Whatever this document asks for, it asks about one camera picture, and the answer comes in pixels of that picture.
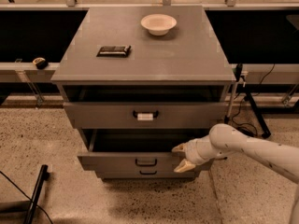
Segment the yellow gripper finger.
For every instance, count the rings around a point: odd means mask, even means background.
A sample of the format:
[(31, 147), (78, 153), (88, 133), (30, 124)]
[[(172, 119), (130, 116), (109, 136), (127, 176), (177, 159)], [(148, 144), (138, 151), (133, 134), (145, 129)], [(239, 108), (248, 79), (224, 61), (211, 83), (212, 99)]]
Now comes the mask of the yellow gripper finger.
[(185, 152), (185, 144), (182, 143), (182, 144), (179, 144), (178, 146), (173, 147), (172, 152), (175, 152), (175, 153), (182, 152), (182, 153), (184, 153)]
[(174, 169), (175, 173), (185, 173), (196, 167), (195, 164), (188, 161), (187, 159), (183, 159), (180, 164)]

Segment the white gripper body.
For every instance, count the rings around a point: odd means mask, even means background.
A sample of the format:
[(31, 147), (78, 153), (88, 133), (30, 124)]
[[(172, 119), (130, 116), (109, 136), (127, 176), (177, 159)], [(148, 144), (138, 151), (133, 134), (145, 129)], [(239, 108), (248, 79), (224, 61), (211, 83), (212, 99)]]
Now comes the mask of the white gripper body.
[(202, 165), (212, 159), (223, 158), (226, 152), (212, 146), (208, 137), (197, 138), (184, 144), (187, 161)]

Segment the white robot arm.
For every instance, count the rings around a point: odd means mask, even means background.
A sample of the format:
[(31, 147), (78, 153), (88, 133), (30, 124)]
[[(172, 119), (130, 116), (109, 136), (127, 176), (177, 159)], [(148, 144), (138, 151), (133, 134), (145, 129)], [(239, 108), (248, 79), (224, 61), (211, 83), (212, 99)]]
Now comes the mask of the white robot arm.
[(243, 134), (228, 124), (214, 125), (209, 134), (172, 148), (185, 158), (174, 169), (185, 173), (211, 160), (242, 153), (297, 185), (288, 224), (299, 224), (299, 148)]

